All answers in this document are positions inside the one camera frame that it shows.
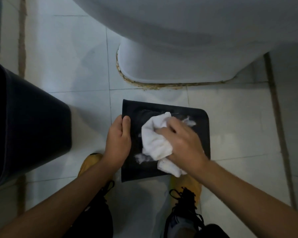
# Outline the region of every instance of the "trash can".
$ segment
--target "trash can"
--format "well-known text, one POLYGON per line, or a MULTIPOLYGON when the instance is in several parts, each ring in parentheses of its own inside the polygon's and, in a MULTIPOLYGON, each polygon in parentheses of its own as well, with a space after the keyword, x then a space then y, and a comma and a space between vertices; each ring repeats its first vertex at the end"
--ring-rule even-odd
POLYGON ((0 185, 71 146, 68 105, 0 65, 0 185))

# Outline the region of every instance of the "cleaning rag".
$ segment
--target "cleaning rag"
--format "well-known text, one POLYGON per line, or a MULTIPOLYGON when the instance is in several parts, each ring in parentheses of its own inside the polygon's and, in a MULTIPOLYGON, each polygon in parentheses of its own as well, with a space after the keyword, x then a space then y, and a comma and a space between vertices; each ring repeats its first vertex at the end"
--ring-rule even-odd
POLYGON ((153 116, 141 127, 142 153, 151 156, 154 160, 159 160, 159 170, 180 177, 187 173, 166 158, 172 154, 171 144, 164 136, 155 132, 155 129, 167 127, 170 117, 170 112, 153 116))

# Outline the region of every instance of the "person's left arm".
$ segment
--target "person's left arm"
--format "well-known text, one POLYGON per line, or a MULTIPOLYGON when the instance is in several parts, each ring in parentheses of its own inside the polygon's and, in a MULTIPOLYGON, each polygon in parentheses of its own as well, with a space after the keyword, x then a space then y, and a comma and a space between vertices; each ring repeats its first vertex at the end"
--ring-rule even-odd
POLYGON ((67 186, 0 229, 0 237, 62 237, 123 165, 130 147, 130 118, 118 116, 108 131, 103 158, 67 186))

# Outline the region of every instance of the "person's left hand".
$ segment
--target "person's left hand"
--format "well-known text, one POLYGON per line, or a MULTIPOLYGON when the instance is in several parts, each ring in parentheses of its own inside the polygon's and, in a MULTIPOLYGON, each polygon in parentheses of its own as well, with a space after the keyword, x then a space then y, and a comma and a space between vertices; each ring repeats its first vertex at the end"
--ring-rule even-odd
POLYGON ((103 159, 115 169, 123 166, 131 148, 130 117, 119 115, 109 128, 103 159))

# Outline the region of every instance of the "forearm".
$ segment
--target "forearm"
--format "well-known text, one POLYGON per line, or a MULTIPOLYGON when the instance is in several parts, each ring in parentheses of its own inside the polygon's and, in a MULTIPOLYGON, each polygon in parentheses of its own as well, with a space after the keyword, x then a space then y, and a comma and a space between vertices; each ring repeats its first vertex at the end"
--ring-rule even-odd
POLYGON ((194 176, 258 237, 298 237, 298 212, 215 162, 208 161, 194 176))
POLYGON ((100 160, 80 177, 0 230, 0 237, 61 237, 113 176, 116 168, 100 160))

